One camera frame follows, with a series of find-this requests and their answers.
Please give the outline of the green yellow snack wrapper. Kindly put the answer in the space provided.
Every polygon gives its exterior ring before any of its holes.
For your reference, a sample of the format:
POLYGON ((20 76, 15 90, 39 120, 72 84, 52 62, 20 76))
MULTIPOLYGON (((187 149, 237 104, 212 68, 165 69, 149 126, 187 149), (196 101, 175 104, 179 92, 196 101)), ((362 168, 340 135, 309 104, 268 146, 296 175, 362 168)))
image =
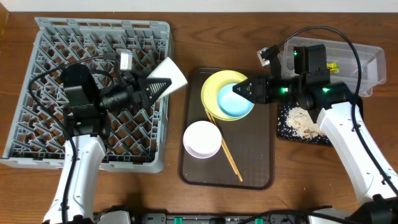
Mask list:
POLYGON ((337 65, 336 62, 327 63, 326 66, 330 70, 330 73, 339 73, 340 72, 340 67, 337 65))

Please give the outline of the white cup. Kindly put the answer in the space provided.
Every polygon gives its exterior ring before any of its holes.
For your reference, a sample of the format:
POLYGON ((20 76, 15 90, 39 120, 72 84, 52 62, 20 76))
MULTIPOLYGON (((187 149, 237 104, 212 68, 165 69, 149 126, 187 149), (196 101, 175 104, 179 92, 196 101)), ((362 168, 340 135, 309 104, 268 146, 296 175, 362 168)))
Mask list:
POLYGON ((184 74, 170 57, 166 57, 147 78, 171 79, 172 84, 160 95, 160 98, 168 96, 188 84, 184 74))

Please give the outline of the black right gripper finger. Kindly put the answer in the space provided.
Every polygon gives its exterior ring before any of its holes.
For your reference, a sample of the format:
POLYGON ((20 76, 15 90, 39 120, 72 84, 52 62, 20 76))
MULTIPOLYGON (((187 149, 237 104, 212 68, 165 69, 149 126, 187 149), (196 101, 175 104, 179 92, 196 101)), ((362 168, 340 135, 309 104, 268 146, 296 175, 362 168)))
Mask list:
POLYGON ((233 92, 238 94, 239 96, 242 96, 246 100, 250 101, 251 103, 256 104, 257 103, 257 88, 254 85, 245 85, 245 86, 239 86, 239 85, 234 85, 233 86, 233 92))
POLYGON ((238 84, 236 84, 237 89, 252 89, 256 88, 258 85, 262 85, 264 82, 264 77, 250 77, 238 84))

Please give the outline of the light blue bowl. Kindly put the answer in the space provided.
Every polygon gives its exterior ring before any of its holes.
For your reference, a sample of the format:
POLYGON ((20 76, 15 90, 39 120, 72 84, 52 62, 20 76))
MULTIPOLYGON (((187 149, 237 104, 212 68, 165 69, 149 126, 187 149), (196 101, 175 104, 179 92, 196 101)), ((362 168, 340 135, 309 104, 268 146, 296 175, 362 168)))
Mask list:
POLYGON ((254 104, 233 91, 235 83, 225 85, 217 96, 219 109, 231 118, 246 116, 254 107, 254 104))

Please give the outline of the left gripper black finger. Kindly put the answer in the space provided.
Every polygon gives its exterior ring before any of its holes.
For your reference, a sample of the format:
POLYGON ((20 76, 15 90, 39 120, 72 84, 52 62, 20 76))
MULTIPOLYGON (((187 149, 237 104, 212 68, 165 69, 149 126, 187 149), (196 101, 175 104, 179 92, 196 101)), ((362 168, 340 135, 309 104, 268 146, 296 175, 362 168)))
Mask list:
POLYGON ((142 107, 150 108, 166 89, 164 86, 159 88, 159 86, 155 87, 154 85, 149 88, 141 88, 142 107))
POLYGON ((138 84, 141 88, 149 88, 151 85, 154 85, 155 87, 159 86, 159 88, 162 88, 163 86, 168 88, 172 84, 172 81, 170 78, 144 78, 138 79, 138 84))

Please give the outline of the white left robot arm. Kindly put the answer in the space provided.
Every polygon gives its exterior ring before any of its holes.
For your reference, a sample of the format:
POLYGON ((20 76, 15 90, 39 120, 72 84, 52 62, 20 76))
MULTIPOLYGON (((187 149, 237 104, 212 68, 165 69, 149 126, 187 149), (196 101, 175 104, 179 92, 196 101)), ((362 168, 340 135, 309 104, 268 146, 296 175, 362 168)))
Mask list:
POLYGON ((156 100, 187 84, 171 59, 153 72, 127 71, 127 78, 99 89, 94 71, 82 63, 62 68, 61 79, 69 100, 63 118, 65 163, 54 200, 44 223, 93 223, 94 187, 106 152, 108 113, 149 108, 156 100))

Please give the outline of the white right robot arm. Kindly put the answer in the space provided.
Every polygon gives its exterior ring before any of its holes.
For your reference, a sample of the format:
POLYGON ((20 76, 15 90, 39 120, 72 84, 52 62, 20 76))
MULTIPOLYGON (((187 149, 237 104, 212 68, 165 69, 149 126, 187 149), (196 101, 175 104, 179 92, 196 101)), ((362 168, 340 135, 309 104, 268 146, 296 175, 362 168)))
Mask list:
POLYGON ((293 215, 306 223, 397 223, 397 173, 386 161, 361 115, 358 96, 331 82, 323 44, 294 47, 296 76, 282 78, 279 48, 259 52, 271 75, 248 78, 233 91, 254 104, 296 102, 326 134, 343 163, 359 203, 353 213, 332 208, 273 210, 262 216, 293 215))

